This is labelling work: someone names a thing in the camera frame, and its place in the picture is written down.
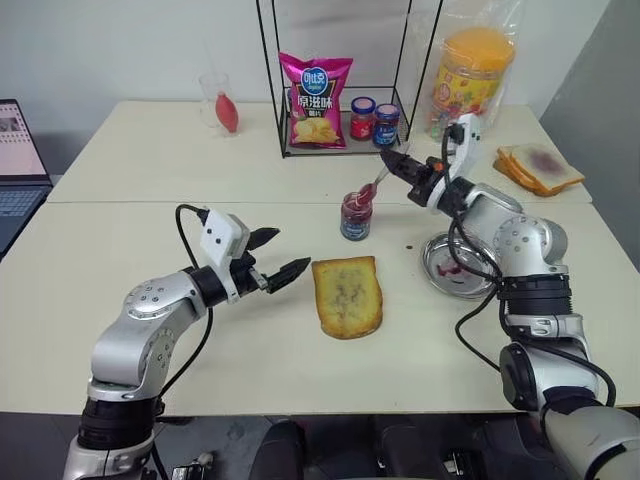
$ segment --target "gray wall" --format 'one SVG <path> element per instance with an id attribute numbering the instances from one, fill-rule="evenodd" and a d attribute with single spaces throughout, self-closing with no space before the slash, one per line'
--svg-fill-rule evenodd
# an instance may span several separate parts
<path id="1" fill-rule="evenodd" d="M 540 120 L 567 160 L 586 176 L 594 206 L 638 270 L 639 26 L 638 0 L 612 0 Z"/>

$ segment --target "potato chip bag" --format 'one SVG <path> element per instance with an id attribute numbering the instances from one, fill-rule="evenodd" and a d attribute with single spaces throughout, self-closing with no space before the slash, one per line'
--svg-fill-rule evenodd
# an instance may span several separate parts
<path id="1" fill-rule="evenodd" d="M 307 62 L 280 52 L 291 80 L 291 145 L 344 148 L 340 92 L 352 58 L 315 58 Z"/>

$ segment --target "metal plate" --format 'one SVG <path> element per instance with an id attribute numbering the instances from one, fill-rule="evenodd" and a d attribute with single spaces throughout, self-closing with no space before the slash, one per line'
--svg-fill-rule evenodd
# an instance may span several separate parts
<path id="1" fill-rule="evenodd" d="M 429 240 L 422 251 L 422 266 L 431 283 L 439 290 L 461 298 L 485 297 L 491 290 L 492 283 L 461 269 L 451 258 L 447 244 L 447 233 L 440 233 Z M 486 273 L 492 273 L 492 268 L 482 257 L 472 251 L 458 236 L 453 239 L 456 253 L 460 260 L 472 268 Z M 483 252 L 495 259 L 493 252 L 478 245 Z"/>

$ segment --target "laptop screen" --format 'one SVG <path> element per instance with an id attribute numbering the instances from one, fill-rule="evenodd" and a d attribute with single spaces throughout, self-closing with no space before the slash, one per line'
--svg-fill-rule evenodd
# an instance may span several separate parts
<path id="1" fill-rule="evenodd" d="M 0 181 L 48 180 L 18 103 L 0 100 Z"/>

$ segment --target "jar lid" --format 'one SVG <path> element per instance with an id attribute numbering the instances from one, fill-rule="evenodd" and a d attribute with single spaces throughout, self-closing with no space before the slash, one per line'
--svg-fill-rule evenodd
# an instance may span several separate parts
<path id="1" fill-rule="evenodd" d="M 351 111 L 360 115 L 366 115 L 376 109 L 376 102 L 371 97 L 356 97 L 351 102 Z"/>
<path id="2" fill-rule="evenodd" d="M 422 251 L 422 267 L 429 280 L 439 290 L 449 295 L 469 299 L 485 297 L 493 284 L 489 280 L 462 270 L 451 257 L 448 239 L 447 233 L 438 234 L 427 242 Z M 457 235 L 454 236 L 453 245 L 460 260 L 465 264 L 485 273 L 493 272 L 491 266 Z M 488 248 L 482 246 L 480 248 L 495 259 L 495 255 Z"/>
<path id="3" fill-rule="evenodd" d="M 380 120 L 396 120 L 400 117 L 400 109 L 393 103 L 383 103 L 376 108 L 376 117 Z"/>
<path id="4" fill-rule="evenodd" d="M 454 33 L 444 45 L 448 59 L 469 70 L 502 72 L 515 55 L 506 35 L 485 27 Z"/>

